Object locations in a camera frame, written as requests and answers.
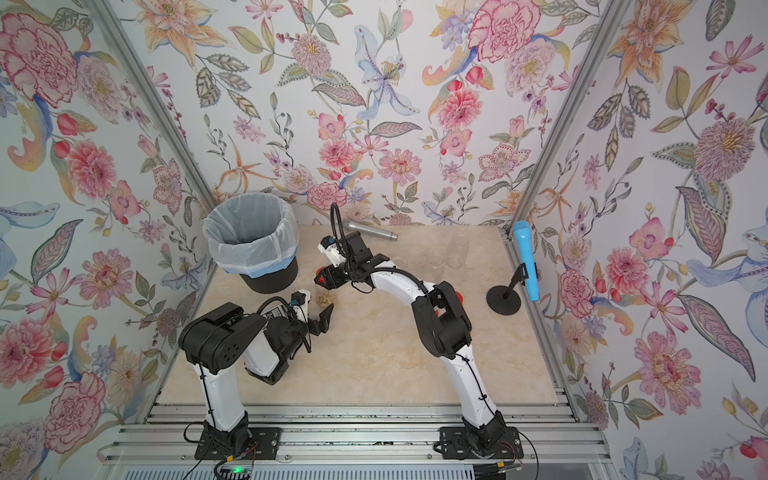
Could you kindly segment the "black bin with white liner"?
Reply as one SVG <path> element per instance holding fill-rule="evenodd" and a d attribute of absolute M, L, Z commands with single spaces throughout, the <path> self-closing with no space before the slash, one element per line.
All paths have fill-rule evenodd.
<path fill-rule="evenodd" d="M 249 192 L 230 198 L 203 220 L 211 257 L 254 292 L 278 293 L 298 275 L 299 224 L 280 197 Z"/>

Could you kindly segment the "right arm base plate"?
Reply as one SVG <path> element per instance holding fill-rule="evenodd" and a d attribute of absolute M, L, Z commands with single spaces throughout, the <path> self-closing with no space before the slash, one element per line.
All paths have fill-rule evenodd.
<path fill-rule="evenodd" d="M 441 427 L 433 450 L 444 460 L 522 460 L 523 445 L 514 427 L 486 435 L 469 427 Z"/>

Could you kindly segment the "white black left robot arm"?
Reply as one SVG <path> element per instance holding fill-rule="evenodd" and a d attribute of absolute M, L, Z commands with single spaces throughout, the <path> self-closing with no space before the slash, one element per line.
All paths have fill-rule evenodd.
<path fill-rule="evenodd" d="M 252 313 L 227 302 L 182 330 L 180 349 L 195 367 L 206 400 L 204 432 L 215 442 L 238 448 L 249 437 L 238 388 L 239 367 L 272 386 L 300 349 L 310 353 L 312 338 L 328 332 L 334 305 L 312 318 L 309 304 L 303 293 L 289 301 L 270 297 Z"/>

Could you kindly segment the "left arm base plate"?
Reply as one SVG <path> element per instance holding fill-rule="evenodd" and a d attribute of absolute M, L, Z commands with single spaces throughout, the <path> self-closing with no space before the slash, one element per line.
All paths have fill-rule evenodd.
<path fill-rule="evenodd" d="M 278 427 L 239 427 L 222 432 L 205 424 L 194 459 L 275 460 L 281 434 Z"/>

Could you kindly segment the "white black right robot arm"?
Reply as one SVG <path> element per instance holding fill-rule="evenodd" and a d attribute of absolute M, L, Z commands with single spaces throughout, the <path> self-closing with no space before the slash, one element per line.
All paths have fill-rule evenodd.
<path fill-rule="evenodd" d="M 489 450 L 500 441 L 506 423 L 478 372 L 471 322 L 454 287 L 445 281 L 424 282 L 387 256 L 372 254 L 357 232 L 344 238 L 325 236 L 318 250 L 330 264 L 317 271 L 317 285 L 334 290 L 347 283 L 364 283 L 411 308 L 422 345 L 448 370 L 473 448 Z"/>

